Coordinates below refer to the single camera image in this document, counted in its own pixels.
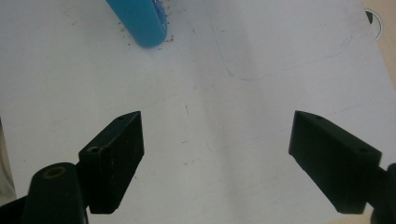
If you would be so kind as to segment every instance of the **white surface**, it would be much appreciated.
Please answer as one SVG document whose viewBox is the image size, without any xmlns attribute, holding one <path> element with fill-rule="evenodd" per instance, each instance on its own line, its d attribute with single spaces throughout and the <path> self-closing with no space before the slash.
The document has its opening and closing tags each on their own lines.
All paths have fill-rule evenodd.
<svg viewBox="0 0 396 224">
<path fill-rule="evenodd" d="M 294 110 L 395 161 L 396 95 L 359 0 L 166 0 L 141 49 L 105 1 L 0 7 L 0 114 L 17 194 L 141 110 L 146 155 L 91 223 L 324 223 L 340 217 L 289 156 Z"/>
</svg>

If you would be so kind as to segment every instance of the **black plastic part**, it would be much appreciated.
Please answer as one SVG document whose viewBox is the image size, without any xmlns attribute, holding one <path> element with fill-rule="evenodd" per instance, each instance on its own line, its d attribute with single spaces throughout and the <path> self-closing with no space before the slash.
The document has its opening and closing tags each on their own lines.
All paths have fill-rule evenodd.
<svg viewBox="0 0 396 224">
<path fill-rule="evenodd" d="M 394 224 L 396 223 L 396 163 L 384 171 L 380 181 L 380 187 L 373 194 L 370 203 L 375 209 L 372 214 L 372 224 Z"/>
<path fill-rule="evenodd" d="M 26 203 L 26 196 L 19 198 L 11 203 L 0 206 L 0 218 L 2 223 L 21 224 L 21 217 Z"/>
<path fill-rule="evenodd" d="M 361 214 L 381 152 L 323 117 L 296 111 L 289 154 L 344 214 Z"/>
<path fill-rule="evenodd" d="M 119 207 L 143 155 L 140 112 L 114 119 L 78 153 L 91 213 L 111 214 Z"/>
<path fill-rule="evenodd" d="M 21 223 L 88 223 L 81 199 L 75 165 L 53 164 L 33 176 Z"/>
</svg>

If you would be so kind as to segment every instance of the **screw hole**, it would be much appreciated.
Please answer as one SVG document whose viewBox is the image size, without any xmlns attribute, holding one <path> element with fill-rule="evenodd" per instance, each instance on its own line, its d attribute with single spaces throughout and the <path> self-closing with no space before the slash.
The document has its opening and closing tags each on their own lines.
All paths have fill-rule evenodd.
<svg viewBox="0 0 396 224">
<path fill-rule="evenodd" d="M 66 172 L 66 169 L 62 166 L 52 167 L 43 174 L 43 178 L 44 179 L 53 179 L 53 178 L 63 175 L 65 172 Z"/>
<path fill-rule="evenodd" d="M 96 153 L 96 152 L 99 151 L 99 147 L 90 147 L 90 148 L 88 148 L 87 151 L 88 151 L 88 152 L 91 152 L 91 153 Z"/>
<path fill-rule="evenodd" d="M 375 35 L 375 39 L 379 40 L 381 38 L 382 33 L 384 32 L 384 23 L 381 20 L 381 17 L 371 9 L 366 8 L 367 19 L 370 22 L 370 27 L 373 30 L 373 34 Z"/>
</svg>

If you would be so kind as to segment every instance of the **blue object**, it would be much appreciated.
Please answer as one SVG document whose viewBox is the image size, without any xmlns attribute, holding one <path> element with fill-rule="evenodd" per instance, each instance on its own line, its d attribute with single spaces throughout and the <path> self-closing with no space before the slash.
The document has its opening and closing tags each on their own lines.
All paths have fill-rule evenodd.
<svg viewBox="0 0 396 224">
<path fill-rule="evenodd" d="M 159 0 L 107 0 L 138 45 L 151 48 L 166 38 L 166 18 Z"/>
</svg>

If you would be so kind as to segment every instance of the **scratch mark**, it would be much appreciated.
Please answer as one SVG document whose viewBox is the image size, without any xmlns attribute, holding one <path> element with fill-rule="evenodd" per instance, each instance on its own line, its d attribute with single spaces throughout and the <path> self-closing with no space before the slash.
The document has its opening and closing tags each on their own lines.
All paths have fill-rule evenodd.
<svg viewBox="0 0 396 224">
<path fill-rule="evenodd" d="M 353 37 L 352 35 L 349 36 L 349 37 L 346 37 L 344 42 L 341 44 L 341 47 L 346 49 L 347 46 L 350 44 L 350 41 L 352 40 L 352 37 Z"/>
<path fill-rule="evenodd" d="M 361 106 L 361 105 L 351 105 L 351 106 L 347 106 L 347 107 L 341 108 L 341 109 L 339 109 L 339 110 L 337 110 L 337 111 L 335 111 L 335 112 L 329 113 L 329 114 L 327 114 L 327 115 L 325 115 L 325 116 L 336 115 L 336 114 L 338 114 L 338 113 L 343 113 L 343 112 L 346 112 L 346 111 L 348 111 L 348 110 L 358 108 L 358 107 L 360 107 L 360 106 Z"/>
<path fill-rule="evenodd" d="M 186 106 L 187 117 L 190 118 L 190 111 L 189 108 Z"/>
<path fill-rule="evenodd" d="M 245 78 L 245 77 L 240 77 L 239 79 L 241 79 L 242 81 L 256 81 L 255 78 Z"/>
<path fill-rule="evenodd" d="M 286 132 L 286 131 L 289 131 L 289 130 L 291 130 L 291 126 L 285 127 L 285 128 L 281 128 L 281 129 L 278 129 L 278 130 L 274 130 L 274 131 L 271 131 L 269 133 L 261 134 L 261 135 L 249 138 L 249 139 L 247 139 L 245 141 L 232 142 L 230 145 L 222 147 L 220 150 L 228 149 L 228 148 L 231 148 L 231 147 L 240 147 L 240 146 L 242 146 L 242 145 L 244 145 L 246 143 L 254 142 L 254 141 L 257 141 L 257 140 L 259 140 L 261 138 L 264 138 L 265 136 L 276 134 L 276 133 L 283 133 L 283 132 Z"/>
<path fill-rule="evenodd" d="M 211 17 L 210 14 L 209 14 L 209 7 L 208 7 L 208 5 L 207 5 L 207 1 L 204 0 L 204 2 L 205 2 L 205 12 L 206 12 L 206 15 L 207 15 L 207 17 L 208 17 L 208 19 L 209 19 L 210 28 L 211 28 L 211 30 L 212 30 L 212 36 L 213 36 L 213 38 L 215 39 L 216 47 L 217 47 L 217 49 L 218 49 L 219 56 L 220 56 L 220 58 L 221 58 L 221 60 L 222 60 L 224 69 L 226 70 L 227 74 L 228 74 L 230 77 L 235 77 L 235 75 L 228 69 L 228 67 L 227 67 L 227 65 L 226 65 L 226 62 L 225 62 L 225 60 L 224 60 L 224 56 L 223 56 L 222 51 L 221 51 L 221 48 L 220 48 L 219 41 L 218 41 L 218 39 L 216 38 L 216 29 L 215 29 L 215 25 L 213 24 L 212 17 Z"/>
</svg>

